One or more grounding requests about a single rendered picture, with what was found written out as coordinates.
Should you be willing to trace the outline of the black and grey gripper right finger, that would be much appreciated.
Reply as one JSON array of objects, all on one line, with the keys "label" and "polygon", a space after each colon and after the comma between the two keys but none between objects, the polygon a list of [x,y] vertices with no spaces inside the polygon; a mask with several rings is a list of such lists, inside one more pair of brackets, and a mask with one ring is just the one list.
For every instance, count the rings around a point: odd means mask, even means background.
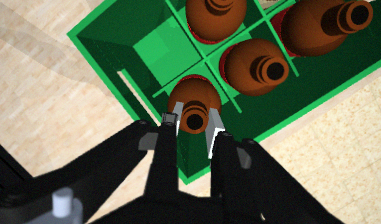
[{"label": "black and grey gripper right finger", "polygon": [[210,196],[222,197],[223,224],[345,224],[257,141],[234,141],[217,109],[208,116]]}]

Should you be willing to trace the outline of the green divided crate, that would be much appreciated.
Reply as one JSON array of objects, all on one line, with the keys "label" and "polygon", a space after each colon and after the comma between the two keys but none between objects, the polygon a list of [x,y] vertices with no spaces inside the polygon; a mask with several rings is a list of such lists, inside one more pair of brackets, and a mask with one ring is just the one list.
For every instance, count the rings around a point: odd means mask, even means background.
[{"label": "green divided crate", "polygon": [[[221,97],[220,118],[227,132],[235,141],[242,143],[243,138],[251,138],[259,143],[381,67],[381,0],[369,2],[373,8],[369,26],[348,34],[337,49],[317,57],[289,57],[269,20],[298,1],[280,0],[263,10],[258,0],[247,0],[240,28],[221,43],[205,45],[189,31],[186,0],[104,0],[100,4],[104,43],[120,87],[151,126],[158,125],[117,72],[121,71],[160,124],[177,82],[190,74],[202,75]],[[229,86],[218,68],[229,46],[251,38],[268,39],[277,45],[289,67],[282,83],[255,97]]]}]

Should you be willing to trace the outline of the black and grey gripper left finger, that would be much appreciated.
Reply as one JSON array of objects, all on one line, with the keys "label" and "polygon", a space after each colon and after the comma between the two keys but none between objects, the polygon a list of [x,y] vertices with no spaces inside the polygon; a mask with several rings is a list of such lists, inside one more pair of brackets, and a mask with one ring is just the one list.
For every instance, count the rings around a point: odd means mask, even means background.
[{"label": "black and grey gripper left finger", "polygon": [[162,113],[160,126],[136,120],[63,167],[2,189],[0,224],[86,224],[154,149],[135,224],[181,224],[182,110],[176,102],[173,112]]}]

